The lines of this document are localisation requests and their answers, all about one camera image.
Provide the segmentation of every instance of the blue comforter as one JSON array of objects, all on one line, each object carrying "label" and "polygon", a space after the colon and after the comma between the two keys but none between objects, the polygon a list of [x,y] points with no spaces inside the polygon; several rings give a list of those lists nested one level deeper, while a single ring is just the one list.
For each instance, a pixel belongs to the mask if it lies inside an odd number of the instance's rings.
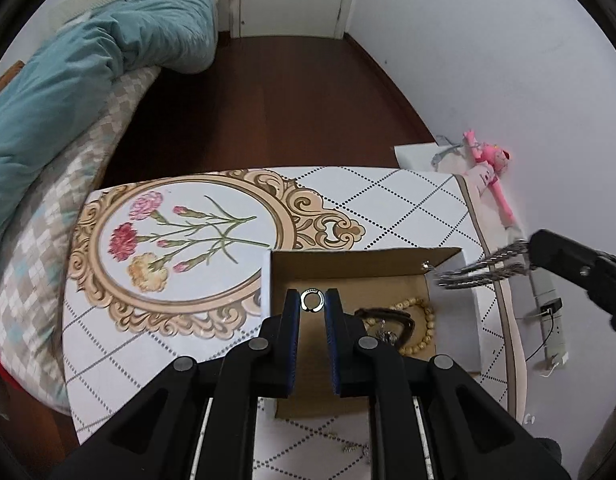
[{"label": "blue comforter", "polygon": [[0,93],[0,238],[42,168],[97,119],[114,79],[152,65],[201,72],[216,34],[214,0],[126,0],[40,48]]}]

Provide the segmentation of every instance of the table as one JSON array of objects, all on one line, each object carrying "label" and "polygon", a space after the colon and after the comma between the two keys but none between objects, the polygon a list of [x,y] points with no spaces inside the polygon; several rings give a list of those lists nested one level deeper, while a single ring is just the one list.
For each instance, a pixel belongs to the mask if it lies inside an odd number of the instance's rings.
[{"label": "table", "polygon": [[[484,249],[467,196],[449,174],[340,167],[224,171],[93,192],[74,233],[64,301],[80,442],[175,357],[217,358],[258,333],[268,248],[454,246],[471,262]],[[519,418],[506,306],[494,287],[475,293],[476,380]],[[260,406],[254,478],[370,478],[367,415],[269,420]]]}]

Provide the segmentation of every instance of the dark wooden floor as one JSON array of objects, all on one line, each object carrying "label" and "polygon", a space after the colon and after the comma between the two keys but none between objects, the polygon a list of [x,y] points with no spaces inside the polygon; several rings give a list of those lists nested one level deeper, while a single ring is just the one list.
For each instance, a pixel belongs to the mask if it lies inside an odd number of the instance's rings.
[{"label": "dark wooden floor", "polygon": [[201,74],[162,71],[102,187],[237,168],[397,167],[394,145],[431,141],[350,42],[246,38]]}]

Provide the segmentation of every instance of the open box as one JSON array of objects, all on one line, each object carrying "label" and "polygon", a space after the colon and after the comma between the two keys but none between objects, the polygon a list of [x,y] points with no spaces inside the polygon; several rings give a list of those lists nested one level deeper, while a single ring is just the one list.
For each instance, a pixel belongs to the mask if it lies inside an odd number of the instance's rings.
[{"label": "open box", "polygon": [[[413,358],[450,355],[467,372],[480,372],[479,309],[470,288],[446,290],[426,272],[428,262],[441,272],[466,264],[460,248],[399,248],[375,251],[269,251],[261,269],[261,307],[265,316],[280,314],[286,291],[307,288],[339,291],[344,312],[388,307],[422,298],[435,314],[432,341]],[[426,335],[419,307],[408,309],[415,320],[410,341]],[[267,402],[278,418],[333,416],[367,409],[365,399],[339,399],[330,383],[330,359],[323,310],[301,312],[294,391],[289,399]]]}]

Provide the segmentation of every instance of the pink toy arm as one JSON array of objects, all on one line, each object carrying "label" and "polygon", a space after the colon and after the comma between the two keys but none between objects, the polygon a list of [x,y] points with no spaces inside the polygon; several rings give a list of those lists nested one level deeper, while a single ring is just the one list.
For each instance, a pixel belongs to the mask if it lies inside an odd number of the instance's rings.
[{"label": "pink toy arm", "polygon": [[472,156],[474,157],[475,162],[482,161],[482,150],[480,149],[477,141],[474,138],[474,131],[469,130],[464,133],[464,137],[466,138],[466,142],[468,143],[468,147],[472,151]]},{"label": "pink toy arm", "polygon": [[508,218],[508,220],[510,220],[512,224],[517,223],[515,221],[515,216],[512,214],[512,209],[508,205],[506,197],[504,197],[504,193],[501,190],[499,180],[495,180],[490,184],[490,190],[492,191],[492,195],[495,197],[495,200],[499,204],[499,207],[501,207],[502,211],[504,212],[504,215]]}]

